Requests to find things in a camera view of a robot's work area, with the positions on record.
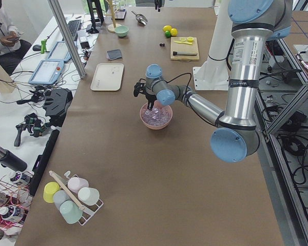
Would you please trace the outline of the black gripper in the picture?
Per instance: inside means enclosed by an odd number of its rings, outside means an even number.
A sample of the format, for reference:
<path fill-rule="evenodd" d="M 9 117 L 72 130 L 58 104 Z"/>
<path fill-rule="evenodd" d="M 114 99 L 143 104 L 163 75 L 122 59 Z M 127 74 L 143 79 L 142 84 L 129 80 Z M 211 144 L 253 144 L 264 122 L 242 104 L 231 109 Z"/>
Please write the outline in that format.
<path fill-rule="evenodd" d="M 155 4 L 157 11 L 160 12 L 161 0 L 154 0 L 154 4 Z"/>
<path fill-rule="evenodd" d="M 142 80 L 144 79 L 139 79 L 138 82 L 135 84 L 133 95 L 134 97 L 137 97 L 139 94 L 145 95 L 145 98 L 148 100 L 147 109 L 152 110 L 157 98 L 154 94 L 149 94 L 146 91 L 146 83 L 142 83 Z"/>

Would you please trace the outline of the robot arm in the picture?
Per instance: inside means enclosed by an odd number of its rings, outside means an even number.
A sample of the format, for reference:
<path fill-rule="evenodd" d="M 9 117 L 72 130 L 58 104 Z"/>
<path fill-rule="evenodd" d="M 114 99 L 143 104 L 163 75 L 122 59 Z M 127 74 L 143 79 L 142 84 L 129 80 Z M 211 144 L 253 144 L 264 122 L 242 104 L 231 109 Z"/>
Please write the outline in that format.
<path fill-rule="evenodd" d="M 239 162 L 256 152 L 260 145 L 253 119 L 255 97 L 265 43 L 286 37 L 291 29 L 292 1 L 230 1 L 228 17 L 235 40 L 228 97 L 220 109 L 188 86 L 170 85 L 159 65 L 146 69 L 146 81 L 134 86 L 134 95 L 143 94 L 148 109 L 155 101 L 171 105 L 179 100 L 199 117 L 216 126 L 210 145 L 225 162 Z"/>

